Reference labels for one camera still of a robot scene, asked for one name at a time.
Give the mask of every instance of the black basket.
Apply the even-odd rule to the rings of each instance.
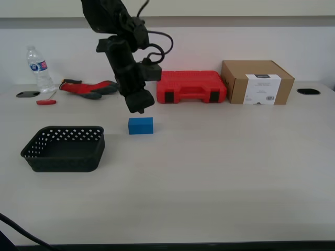
[[[104,149],[102,127],[45,127],[21,156],[36,172],[92,172]]]

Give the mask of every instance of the cardboard box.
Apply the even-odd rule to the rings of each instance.
[[[273,61],[226,60],[221,77],[232,104],[285,105],[294,78]]]

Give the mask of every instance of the work glove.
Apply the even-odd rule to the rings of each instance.
[[[74,93],[88,99],[100,99],[102,98],[102,95],[117,92],[118,84],[112,81],[103,81],[101,83],[91,85],[83,84],[82,81],[64,79],[59,87],[59,90]]]

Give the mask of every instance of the red screwdriver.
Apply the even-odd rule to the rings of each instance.
[[[45,100],[39,100],[39,101],[36,101],[36,103],[39,105],[39,106],[48,106],[48,105],[54,105],[57,103],[56,100],[53,100],[52,97],[56,94],[57,92],[54,92],[49,99],[45,99]]]

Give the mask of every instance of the black cable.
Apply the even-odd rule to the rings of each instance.
[[[17,232],[19,232],[21,235],[24,237],[27,237],[33,242],[36,242],[37,244],[41,245],[42,247],[45,247],[46,249],[50,251],[60,251],[59,249],[52,247],[48,243],[34,237],[33,235],[29,234],[26,230],[24,230],[22,227],[20,227],[18,224],[16,224],[14,221],[12,221],[10,218],[4,216],[3,214],[0,213],[0,221],[6,223],[8,226],[12,227],[15,229]]]
[[[144,8],[146,8],[146,6],[148,5],[149,2],[150,2],[150,0],[146,0],[146,2],[142,5],[140,10],[138,11],[137,17],[139,17],[141,15],[142,11],[144,10]]]
[[[162,36],[165,36],[167,38],[169,38],[171,40],[171,47],[168,51],[164,52],[165,55],[169,54],[172,49],[173,49],[173,46],[174,46],[174,42],[173,42],[173,38],[169,35],[169,34],[166,34],[166,33],[163,33],[163,32],[160,32],[160,31],[153,31],[153,30],[148,30],[148,33],[152,33],[152,34],[158,34],[158,35],[162,35]],[[151,57],[151,55],[157,55],[157,56],[160,56],[159,53],[156,53],[156,52],[151,52],[147,58]]]
[[[159,45],[157,45],[155,43],[150,43],[148,45],[148,47],[154,47],[154,48],[158,49],[160,51],[160,53],[161,53],[161,54],[157,53],[159,56],[161,56],[161,59],[159,59],[158,61],[151,62],[149,65],[154,65],[154,64],[160,64],[160,63],[162,63],[163,60],[165,59],[165,53],[164,53],[163,49]]]

